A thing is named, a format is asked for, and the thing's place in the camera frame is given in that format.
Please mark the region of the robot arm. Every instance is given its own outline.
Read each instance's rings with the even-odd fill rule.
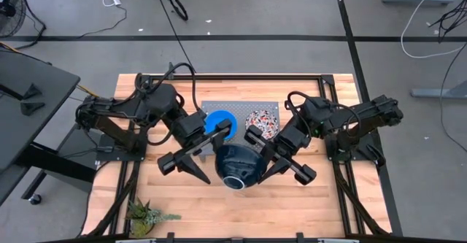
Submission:
[[[182,149],[174,154],[158,159],[163,174],[177,168],[210,183],[207,176],[194,163],[190,155],[197,155],[201,148],[209,143],[219,147],[223,137],[229,135],[231,123],[221,122],[215,131],[205,134],[204,118],[206,114],[199,109],[189,115],[184,109],[185,100],[170,84],[153,85],[144,75],[135,79],[136,90],[125,100],[103,99],[89,96],[76,110],[76,122],[86,131],[98,129],[115,141],[115,146],[127,155],[135,155],[134,160],[144,159],[144,150],[149,145],[160,145],[173,136]],[[132,120],[140,127],[139,133],[123,130],[110,120],[111,117]],[[147,139],[147,132],[159,121],[169,129],[169,134],[159,142]]]
[[[359,141],[369,132],[381,126],[394,126],[398,124],[403,115],[397,107],[398,102],[386,96],[380,96],[373,101],[345,107],[331,103],[320,97],[305,97],[305,102],[294,107],[290,97],[298,92],[289,94],[285,106],[293,111],[292,118],[285,127],[272,139],[265,140],[262,132],[255,126],[250,126],[245,139],[251,144],[259,144],[263,149],[261,155],[266,163],[275,164],[262,176],[258,183],[274,174],[285,173],[292,169],[295,179],[302,185],[307,185],[316,177],[316,172],[307,165],[301,166],[292,157],[301,148],[308,147],[311,138],[326,139],[332,144],[334,161],[339,161],[341,154],[349,153],[358,147]],[[359,122],[348,131],[343,127],[350,123]]]

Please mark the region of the concrete floor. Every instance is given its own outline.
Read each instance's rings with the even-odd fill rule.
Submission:
[[[344,35],[336,0],[181,0],[188,23],[171,14],[179,34],[308,34]],[[399,36],[414,7],[384,5],[380,0],[345,0],[356,36]],[[433,36],[433,22],[448,7],[421,8],[407,36]],[[113,25],[122,17],[101,0],[29,0],[46,22],[45,35],[80,35]],[[122,0],[128,19],[110,35],[172,35],[158,0]],[[29,20],[17,34],[33,35]],[[465,36],[465,27],[453,31]],[[354,73],[346,42],[227,41],[183,42],[198,72],[313,72]],[[413,54],[426,55],[459,47],[457,43],[407,43]],[[467,155],[443,133],[439,103],[413,99],[411,88],[439,87],[454,55],[415,60],[399,43],[357,43],[370,97],[386,94],[399,100],[402,124],[381,129],[382,144],[405,236],[467,239]],[[169,61],[185,61],[176,42],[40,42],[24,53],[50,61],[79,75],[82,84],[102,96],[111,96],[119,73],[164,72]],[[463,53],[447,80],[453,86],[467,79]],[[82,98],[75,92],[73,96]],[[57,147],[73,124],[78,103],[68,100],[37,138]],[[445,124],[467,145],[462,101],[444,102]],[[40,206],[19,199],[37,173],[32,169],[0,208],[0,234],[6,242],[38,242],[76,236],[85,213],[87,194],[52,177],[38,189]]]

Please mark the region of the wooden table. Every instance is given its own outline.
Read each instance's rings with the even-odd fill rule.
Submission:
[[[135,74],[121,74],[115,98],[123,99],[134,90]],[[339,102],[346,105],[359,103],[355,82],[351,74],[334,74]],[[167,81],[175,86],[185,98],[185,108],[195,112],[191,98],[191,81]],[[290,119],[291,113],[283,107],[287,94],[292,90],[310,96],[319,96],[318,85],[309,80],[198,80],[196,96],[201,101],[278,101],[281,126]],[[294,96],[295,104],[303,99]],[[125,120],[116,120],[120,127],[128,127]],[[161,140],[167,129],[162,123],[150,130],[150,140]],[[275,175],[261,185],[245,190],[231,190],[224,186],[215,173],[214,156],[206,163],[198,158],[195,162],[211,179],[207,185],[186,174],[172,172],[163,176],[158,169],[157,159],[169,151],[180,148],[174,139],[147,149],[147,157],[139,171],[136,195],[143,202],[150,200],[150,207],[161,209],[167,214],[182,215],[181,220],[158,224],[149,237],[165,238],[175,232],[177,238],[226,238],[266,237],[290,238],[297,232],[305,237],[338,237],[344,235],[339,200],[336,192],[331,163],[326,157],[324,141],[313,139],[310,146],[294,157],[317,172],[317,178],[303,186],[293,178],[289,170]],[[105,215],[115,199],[117,179],[121,162],[111,162],[97,174],[93,183],[88,206],[88,217],[83,233],[91,231]],[[390,224],[385,200],[379,183],[377,170],[368,161],[352,162],[358,195],[368,212],[387,231]],[[123,218],[127,203],[120,210],[117,232],[123,231]],[[352,231],[357,232],[351,203],[347,200]]]

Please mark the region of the electric fan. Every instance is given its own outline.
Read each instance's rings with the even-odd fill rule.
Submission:
[[[31,11],[27,0],[0,0],[0,39],[7,38],[15,35],[24,23],[25,17],[30,18],[26,15],[26,9],[31,13],[31,16],[42,24],[42,28],[39,31],[36,39],[30,44],[17,47],[17,49],[24,49],[35,45],[42,33],[45,31],[45,24]]]

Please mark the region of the potted plant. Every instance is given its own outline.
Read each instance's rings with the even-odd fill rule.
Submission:
[[[130,201],[126,218],[131,221],[130,232],[136,238],[147,235],[156,223],[182,218],[180,215],[163,215],[158,209],[150,209],[149,203],[148,201],[143,205],[139,198],[136,199],[136,204]]]

